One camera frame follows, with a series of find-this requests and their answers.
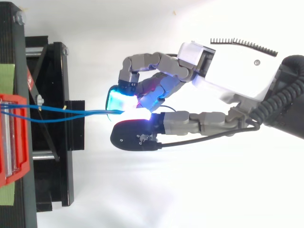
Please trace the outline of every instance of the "black coiled cable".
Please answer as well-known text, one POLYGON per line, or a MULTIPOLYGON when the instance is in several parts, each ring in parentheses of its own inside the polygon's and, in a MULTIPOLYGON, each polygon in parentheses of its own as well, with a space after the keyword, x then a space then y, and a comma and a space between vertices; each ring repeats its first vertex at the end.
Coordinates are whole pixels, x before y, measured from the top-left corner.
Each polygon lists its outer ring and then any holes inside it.
POLYGON ((274 112, 292 103, 297 97, 304 94, 304 56, 296 55, 286 57, 283 65, 290 67, 298 72, 298 79, 291 85, 284 88, 281 92, 263 101, 249 116, 261 125, 274 112))

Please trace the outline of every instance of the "red holder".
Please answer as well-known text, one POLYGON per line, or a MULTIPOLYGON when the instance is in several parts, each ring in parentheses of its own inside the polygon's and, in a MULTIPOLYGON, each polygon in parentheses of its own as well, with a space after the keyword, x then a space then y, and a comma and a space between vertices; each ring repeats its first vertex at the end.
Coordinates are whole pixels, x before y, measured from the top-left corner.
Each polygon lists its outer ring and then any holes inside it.
MULTIPOLYGON (((0 94, 0 101, 2 103, 13 103, 18 105, 26 105, 27 100, 24 97, 18 95, 6 95, 0 94)), ((21 115, 26 117, 27 110, 26 108, 16 108, 11 109, 13 114, 21 115)), ((10 140, 10 149, 14 148, 14 171, 11 175, 6 173, 5 162, 8 162, 7 147, 4 142, 4 136, 6 131, 6 125, 3 114, 0 114, 0 187, 8 185, 21 177, 23 177, 30 169, 29 166, 29 141, 28 141, 28 123, 27 120, 23 120, 16 117, 11 117, 13 123, 13 128, 10 127, 10 130, 14 134, 14 139, 10 140)))

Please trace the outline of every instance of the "green tape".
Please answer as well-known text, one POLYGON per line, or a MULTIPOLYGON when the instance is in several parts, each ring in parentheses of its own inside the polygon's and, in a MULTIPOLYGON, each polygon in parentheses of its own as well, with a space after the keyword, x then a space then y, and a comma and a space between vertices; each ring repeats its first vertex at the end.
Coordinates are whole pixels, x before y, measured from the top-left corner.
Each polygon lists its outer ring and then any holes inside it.
POLYGON ((13 94, 14 64, 0 64, 0 94, 13 94))
MULTIPOLYGON (((0 94, 13 94, 14 64, 0 64, 0 94)), ((13 206, 15 183, 0 187, 0 206, 13 206)))
POLYGON ((15 182, 0 188, 0 206, 14 206, 15 182))

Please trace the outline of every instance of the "white backdrop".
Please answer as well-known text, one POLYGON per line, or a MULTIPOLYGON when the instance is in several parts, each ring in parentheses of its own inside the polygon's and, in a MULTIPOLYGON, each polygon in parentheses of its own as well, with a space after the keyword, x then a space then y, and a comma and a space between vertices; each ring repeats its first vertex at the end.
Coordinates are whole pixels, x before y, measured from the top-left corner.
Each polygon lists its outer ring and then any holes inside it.
MULTIPOLYGON (((70 98, 85 99, 86 109, 104 108, 122 61, 133 54, 177 53, 185 41, 208 46, 210 38, 233 37, 281 55, 304 54, 298 0, 14 2, 26 11, 26 35, 49 35, 69 47, 70 98)), ((228 110, 190 84, 166 105, 228 110)), ((296 137, 262 127, 156 152, 125 152, 111 145, 106 117, 88 117, 85 124, 85 151, 73 155, 75 202, 38 213, 39 228, 304 227, 304 141, 296 137)))

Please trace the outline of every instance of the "robotic hand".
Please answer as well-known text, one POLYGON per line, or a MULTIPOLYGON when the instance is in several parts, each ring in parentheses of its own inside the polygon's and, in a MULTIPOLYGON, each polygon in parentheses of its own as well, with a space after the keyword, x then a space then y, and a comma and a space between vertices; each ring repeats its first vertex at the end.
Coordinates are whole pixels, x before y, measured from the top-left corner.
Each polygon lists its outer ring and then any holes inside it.
POLYGON ((280 64, 277 52, 253 43, 212 39, 211 44, 216 49, 191 42, 183 43, 178 55, 157 52, 127 57, 118 85, 109 91, 106 108, 114 109, 111 103, 117 103, 111 97, 114 91, 135 100, 137 108, 153 112, 187 82, 212 91, 227 104, 238 105, 228 115, 178 111, 122 121, 112 131, 114 146, 128 151, 152 151, 256 131, 263 123, 304 138, 304 57, 290 56, 280 64), (139 82, 139 72, 155 69, 160 72, 139 82), (159 133, 200 133, 207 137, 162 144, 156 139, 159 133))

